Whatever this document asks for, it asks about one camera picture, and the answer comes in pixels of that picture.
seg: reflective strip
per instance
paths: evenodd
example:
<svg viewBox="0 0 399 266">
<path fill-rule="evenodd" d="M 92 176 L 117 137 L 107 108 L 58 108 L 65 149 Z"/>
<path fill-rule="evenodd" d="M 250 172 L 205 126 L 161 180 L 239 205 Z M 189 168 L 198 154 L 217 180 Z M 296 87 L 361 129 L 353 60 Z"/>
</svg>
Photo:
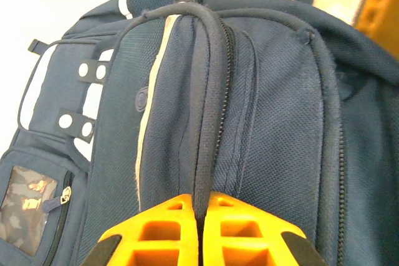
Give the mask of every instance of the reflective strip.
<svg viewBox="0 0 399 266">
<path fill-rule="evenodd" d="M 113 49 L 104 51 L 101 53 L 99 60 L 109 61 L 112 57 Z M 97 119 L 97 114 L 99 112 L 100 100 L 102 94 L 103 85 L 92 83 L 87 90 L 85 103 L 83 104 L 82 114 L 92 118 L 94 120 Z M 93 151 L 93 140 L 90 143 L 86 143 L 85 141 L 75 138 L 74 145 L 76 149 L 82 154 L 88 161 L 92 159 L 92 151 Z"/>
<path fill-rule="evenodd" d="M 140 165 L 142 162 L 142 154 L 143 154 L 143 143 L 144 143 L 144 136 L 145 130 L 147 129 L 148 119 L 150 117 L 150 110 L 152 105 L 152 99 L 154 96 L 154 89 L 155 89 L 155 82 L 156 76 L 158 75 L 158 71 L 160 69 L 160 65 L 165 54 L 166 46 L 168 45 L 169 36 L 172 32 L 173 25 L 175 21 L 180 15 L 170 15 L 166 18 L 165 21 L 165 30 L 163 31 L 162 43 L 160 50 L 156 56 L 154 64 L 150 71 L 150 79 L 148 83 L 148 98 L 147 98 L 147 105 L 145 107 L 145 111 L 143 114 L 142 121 L 140 123 L 140 131 L 138 133 L 138 141 L 137 141 L 137 158 L 136 158 L 136 184 L 137 184 L 137 196 L 138 196 L 138 208 L 141 210 L 141 201 L 140 201 Z"/>
<path fill-rule="evenodd" d="M 126 17 L 126 19 L 133 18 L 132 13 L 129 11 L 127 7 L 127 0 L 118 0 L 119 11 Z"/>
<path fill-rule="evenodd" d="M 39 98 L 42 89 L 42 84 L 46 77 L 47 68 L 49 67 L 51 56 L 55 51 L 56 47 L 57 45 L 51 46 L 42 55 L 40 62 L 37 65 L 36 71 L 33 75 L 31 84 L 29 84 L 26 96 L 23 99 L 19 121 L 21 122 L 22 127 L 24 127 L 27 130 L 29 129 L 29 124 L 31 123 L 33 117 L 33 111 L 37 99 Z"/>
</svg>

